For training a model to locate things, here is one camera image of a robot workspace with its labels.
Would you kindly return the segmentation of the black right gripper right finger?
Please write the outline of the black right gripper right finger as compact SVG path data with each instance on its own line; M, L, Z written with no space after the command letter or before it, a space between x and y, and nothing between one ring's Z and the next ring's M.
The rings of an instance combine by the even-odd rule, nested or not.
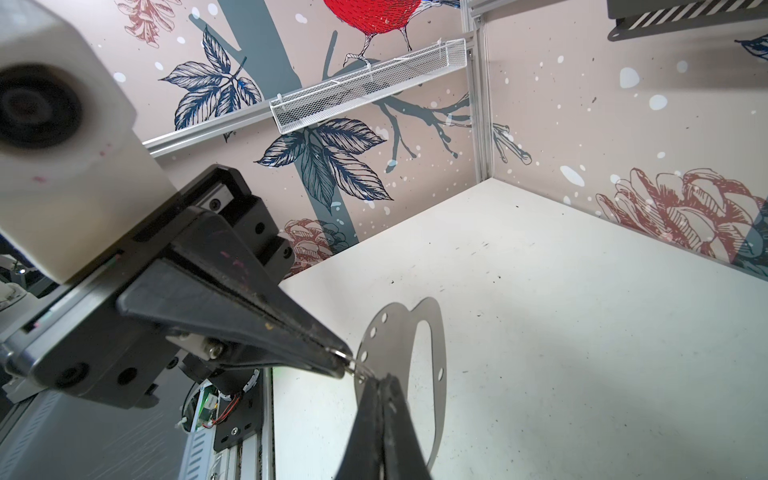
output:
M383 478L430 480L400 381L387 375L381 381L383 411Z

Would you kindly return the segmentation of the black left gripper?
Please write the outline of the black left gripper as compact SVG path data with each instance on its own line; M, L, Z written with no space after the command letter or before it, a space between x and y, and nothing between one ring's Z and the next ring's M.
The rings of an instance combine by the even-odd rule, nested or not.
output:
M2 328L11 374L120 408L155 405L185 354L233 393L259 367L341 378L347 344L279 284L293 250L236 169L214 166L118 240L74 284Z

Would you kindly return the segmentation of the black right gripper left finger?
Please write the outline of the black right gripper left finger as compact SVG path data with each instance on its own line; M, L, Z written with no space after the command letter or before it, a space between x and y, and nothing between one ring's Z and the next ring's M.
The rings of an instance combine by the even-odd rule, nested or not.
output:
M379 381L369 379L364 385L351 435L336 474L337 480L380 478L383 464L383 423Z

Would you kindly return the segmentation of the silver metal carabiner keyring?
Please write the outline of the silver metal carabiner keyring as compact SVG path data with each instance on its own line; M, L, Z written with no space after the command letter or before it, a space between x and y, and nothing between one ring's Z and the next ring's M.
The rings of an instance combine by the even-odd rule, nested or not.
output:
M384 306L369 323L360 341L355 363L362 368L355 377L371 373L376 378L396 377L404 393L409 390L410 371L418 326L430 332L434 435L427 468L432 469L443 437L447 413L447 343L442 313L433 297L409 309L401 303Z

